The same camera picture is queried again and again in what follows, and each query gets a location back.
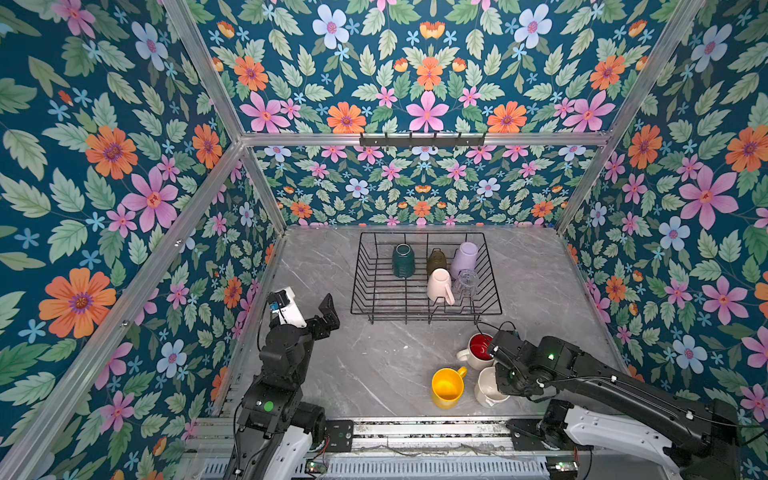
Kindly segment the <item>amber textured glass cup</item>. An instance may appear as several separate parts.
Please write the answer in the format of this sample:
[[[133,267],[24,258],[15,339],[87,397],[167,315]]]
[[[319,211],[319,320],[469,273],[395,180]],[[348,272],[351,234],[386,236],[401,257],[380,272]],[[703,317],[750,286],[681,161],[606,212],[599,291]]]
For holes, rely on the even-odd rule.
[[[435,270],[448,269],[448,260],[445,252],[441,248],[434,248],[427,258],[427,275],[431,276]]]

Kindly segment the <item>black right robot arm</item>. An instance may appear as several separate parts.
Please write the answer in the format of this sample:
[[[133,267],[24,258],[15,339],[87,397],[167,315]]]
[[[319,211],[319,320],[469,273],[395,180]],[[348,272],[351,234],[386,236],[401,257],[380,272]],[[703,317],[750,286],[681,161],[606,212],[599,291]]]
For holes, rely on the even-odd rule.
[[[541,402],[552,389],[611,408],[609,414],[596,413],[549,398],[543,417],[525,434],[550,448],[606,448],[683,479],[740,476],[741,427],[735,408],[722,400],[701,403],[672,395],[554,336],[533,344],[514,330],[500,330],[487,352],[496,362],[496,386],[504,395]]]

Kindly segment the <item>clear glass cup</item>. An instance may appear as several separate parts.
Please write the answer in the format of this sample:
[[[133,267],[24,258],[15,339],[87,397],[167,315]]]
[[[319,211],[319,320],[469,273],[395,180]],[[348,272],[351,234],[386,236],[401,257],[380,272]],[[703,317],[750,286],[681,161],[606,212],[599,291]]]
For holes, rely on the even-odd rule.
[[[461,270],[456,280],[454,295],[460,300],[474,299],[477,295],[480,279],[474,270]]]

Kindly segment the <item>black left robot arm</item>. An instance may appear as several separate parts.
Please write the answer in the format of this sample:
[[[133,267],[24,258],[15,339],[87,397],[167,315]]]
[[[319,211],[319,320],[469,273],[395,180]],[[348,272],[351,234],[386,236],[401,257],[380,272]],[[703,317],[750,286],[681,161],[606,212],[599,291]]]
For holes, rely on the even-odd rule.
[[[329,444],[325,410],[303,400],[302,385],[315,342],[340,327],[333,297],[326,294],[309,319],[287,289],[271,293],[268,305],[261,370],[236,408],[226,479],[290,479],[310,451]]]

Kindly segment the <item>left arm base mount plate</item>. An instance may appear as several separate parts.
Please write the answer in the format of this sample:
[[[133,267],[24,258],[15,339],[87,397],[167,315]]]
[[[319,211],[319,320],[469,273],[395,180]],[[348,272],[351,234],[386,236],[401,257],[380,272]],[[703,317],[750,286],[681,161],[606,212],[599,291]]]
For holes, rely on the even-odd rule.
[[[326,420],[321,435],[321,451],[324,453],[348,453],[352,451],[355,422],[350,419]]]

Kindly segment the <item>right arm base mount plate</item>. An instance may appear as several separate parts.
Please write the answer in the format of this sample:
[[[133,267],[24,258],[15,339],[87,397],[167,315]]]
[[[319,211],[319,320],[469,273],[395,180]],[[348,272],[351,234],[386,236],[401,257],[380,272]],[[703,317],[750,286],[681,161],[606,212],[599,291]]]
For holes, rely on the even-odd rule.
[[[587,452],[593,449],[593,446],[575,443],[561,424],[544,418],[512,418],[505,422],[505,427],[516,450]]]

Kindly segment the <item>dark green mug white inside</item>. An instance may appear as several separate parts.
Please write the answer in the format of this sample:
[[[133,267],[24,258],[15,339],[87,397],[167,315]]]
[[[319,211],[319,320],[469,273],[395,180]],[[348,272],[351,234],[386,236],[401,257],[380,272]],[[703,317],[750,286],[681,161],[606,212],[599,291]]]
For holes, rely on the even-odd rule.
[[[413,248],[406,243],[395,246],[392,253],[392,270],[397,278],[410,278],[415,272],[415,254]]]

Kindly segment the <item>lilac plastic cup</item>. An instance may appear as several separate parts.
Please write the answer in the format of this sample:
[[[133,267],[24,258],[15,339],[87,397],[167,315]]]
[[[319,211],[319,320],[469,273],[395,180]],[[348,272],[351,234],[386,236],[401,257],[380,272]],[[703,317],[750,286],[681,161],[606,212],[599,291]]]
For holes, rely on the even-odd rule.
[[[465,271],[474,272],[479,255],[479,248],[473,242],[463,242],[457,248],[450,262],[450,273],[457,279]]]

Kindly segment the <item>cream mug pink handle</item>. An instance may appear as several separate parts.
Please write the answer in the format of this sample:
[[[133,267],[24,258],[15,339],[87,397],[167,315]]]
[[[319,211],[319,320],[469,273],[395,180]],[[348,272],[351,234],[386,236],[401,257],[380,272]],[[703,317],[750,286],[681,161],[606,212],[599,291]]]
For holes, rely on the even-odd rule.
[[[448,270],[437,268],[432,271],[427,282],[427,296],[433,304],[442,303],[449,306],[455,304],[452,278]]]

